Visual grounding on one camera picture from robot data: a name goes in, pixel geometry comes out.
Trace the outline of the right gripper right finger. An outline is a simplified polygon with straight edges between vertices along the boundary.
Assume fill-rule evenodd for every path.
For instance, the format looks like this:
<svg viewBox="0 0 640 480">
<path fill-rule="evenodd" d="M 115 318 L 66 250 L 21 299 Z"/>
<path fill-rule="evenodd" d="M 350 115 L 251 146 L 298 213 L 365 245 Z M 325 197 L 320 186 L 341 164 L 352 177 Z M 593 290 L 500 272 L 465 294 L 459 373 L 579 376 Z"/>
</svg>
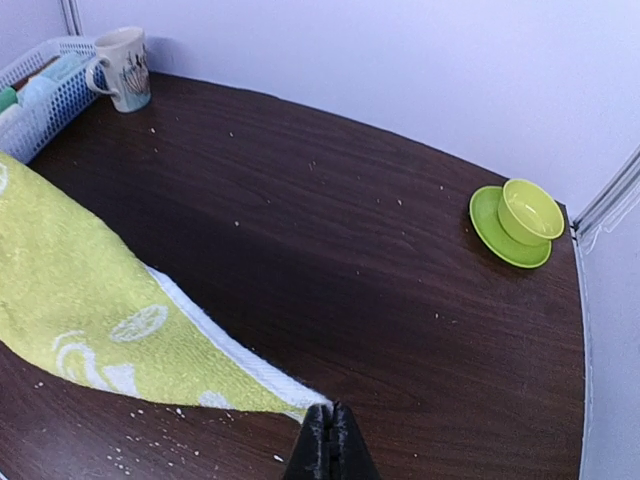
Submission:
<svg viewBox="0 0 640 480">
<path fill-rule="evenodd" d="M 352 410 L 336 403 L 331 426 L 331 478 L 380 480 Z"/>
</svg>

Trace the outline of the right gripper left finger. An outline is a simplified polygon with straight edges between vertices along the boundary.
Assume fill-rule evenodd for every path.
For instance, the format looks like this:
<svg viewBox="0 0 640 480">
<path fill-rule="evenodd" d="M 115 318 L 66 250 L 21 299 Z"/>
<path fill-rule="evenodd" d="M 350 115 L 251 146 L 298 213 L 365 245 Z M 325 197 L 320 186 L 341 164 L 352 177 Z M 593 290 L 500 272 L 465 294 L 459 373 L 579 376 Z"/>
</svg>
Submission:
<svg viewBox="0 0 640 480">
<path fill-rule="evenodd" d="M 332 429 L 332 409 L 323 404 L 311 406 L 304 417 L 282 478 L 331 479 Z"/>
</svg>

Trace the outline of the yellow green patterned towel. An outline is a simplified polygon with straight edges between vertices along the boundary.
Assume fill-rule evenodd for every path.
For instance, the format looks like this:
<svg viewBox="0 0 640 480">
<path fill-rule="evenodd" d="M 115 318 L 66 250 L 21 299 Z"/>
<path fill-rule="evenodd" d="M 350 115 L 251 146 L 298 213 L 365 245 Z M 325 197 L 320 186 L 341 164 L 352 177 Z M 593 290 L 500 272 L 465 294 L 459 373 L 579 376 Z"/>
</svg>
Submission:
<svg viewBox="0 0 640 480">
<path fill-rule="evenodd" d="M 9 155 L 1 158 L 1 339 L 65 380 L 154 403 L 301 419 L 325 401 Z"/>
</svg>

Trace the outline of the light blue towel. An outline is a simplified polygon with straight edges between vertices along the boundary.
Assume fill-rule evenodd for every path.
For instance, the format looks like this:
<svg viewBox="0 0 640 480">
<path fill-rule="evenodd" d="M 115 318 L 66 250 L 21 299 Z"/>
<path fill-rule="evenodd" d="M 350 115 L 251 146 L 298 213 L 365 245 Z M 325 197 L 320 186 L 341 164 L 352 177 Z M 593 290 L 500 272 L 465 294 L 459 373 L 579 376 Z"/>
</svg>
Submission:
<svg viewBox="0 0 640 480">
<path fill-rule="evenodd" d="M 19 91 L 18 100 L 22 107 L 33 107 L 45 99 L 55 97 L 64 106 L 72 105 L 77 89 L 74 77 L 89 61 L 88 55 L 70 52 L 49 61 L 38 73 L 32 75 Z"/>
</svg>

